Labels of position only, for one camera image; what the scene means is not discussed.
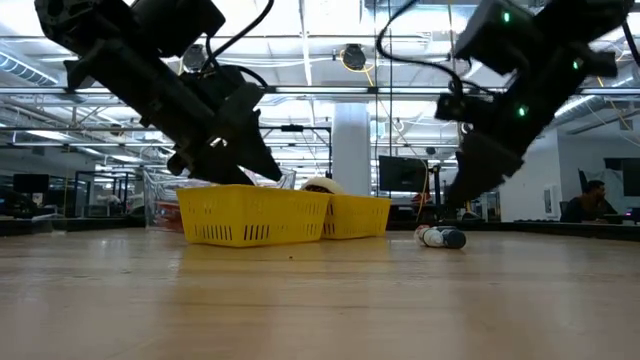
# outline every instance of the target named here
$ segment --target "pillar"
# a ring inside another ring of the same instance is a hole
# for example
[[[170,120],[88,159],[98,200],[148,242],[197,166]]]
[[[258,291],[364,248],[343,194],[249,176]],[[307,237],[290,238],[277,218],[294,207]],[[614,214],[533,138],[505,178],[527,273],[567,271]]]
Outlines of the pillar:
[[[333,179],[351,195],[371,195],[371,139],[366,103],[337,103],[333,117]]]

